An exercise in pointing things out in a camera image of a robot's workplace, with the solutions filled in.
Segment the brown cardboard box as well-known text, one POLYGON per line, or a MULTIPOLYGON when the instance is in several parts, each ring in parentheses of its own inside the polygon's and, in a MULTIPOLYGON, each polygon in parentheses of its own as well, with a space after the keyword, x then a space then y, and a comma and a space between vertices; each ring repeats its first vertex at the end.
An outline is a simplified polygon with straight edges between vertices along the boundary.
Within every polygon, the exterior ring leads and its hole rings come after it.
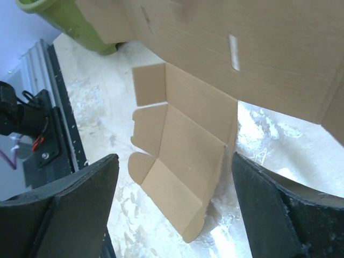
POLYGON ((128 172, 185 242, 226 165, 238 101, 321 125, 343 142, 343 1, 78 1, 107 44, 163 60, 132 70, 128 172))

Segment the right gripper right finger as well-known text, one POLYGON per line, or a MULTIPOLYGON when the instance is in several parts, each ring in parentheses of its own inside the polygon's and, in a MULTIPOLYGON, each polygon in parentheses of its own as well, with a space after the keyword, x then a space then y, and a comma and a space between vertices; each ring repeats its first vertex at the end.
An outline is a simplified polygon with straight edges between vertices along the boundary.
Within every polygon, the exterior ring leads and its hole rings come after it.
POLYGON ((232 175, 253 257, 343 257, 343 198, 237 152, 232 175))

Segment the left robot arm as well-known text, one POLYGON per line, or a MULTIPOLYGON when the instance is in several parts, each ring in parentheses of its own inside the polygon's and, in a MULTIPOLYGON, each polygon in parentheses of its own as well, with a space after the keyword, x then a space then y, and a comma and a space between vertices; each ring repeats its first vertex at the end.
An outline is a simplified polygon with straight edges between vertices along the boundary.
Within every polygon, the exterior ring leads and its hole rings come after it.
POLYGON ((18 133, 37 138, 46 132, 49 124, 51 104, 48 93, 42 90, 33 96, 24 90, 22 95, 27 102, 17 97, 14 87, 1 82, 1 135, 18 133))

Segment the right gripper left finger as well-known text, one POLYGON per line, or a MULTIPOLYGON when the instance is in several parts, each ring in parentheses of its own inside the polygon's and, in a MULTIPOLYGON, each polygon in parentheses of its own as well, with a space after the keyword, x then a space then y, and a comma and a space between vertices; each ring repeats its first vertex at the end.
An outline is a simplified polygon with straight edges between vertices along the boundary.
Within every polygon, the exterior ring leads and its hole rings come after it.
POLYGON ((110 154, 1 202, 1 257, 115 257, 107 229, 119 175, 110 154))

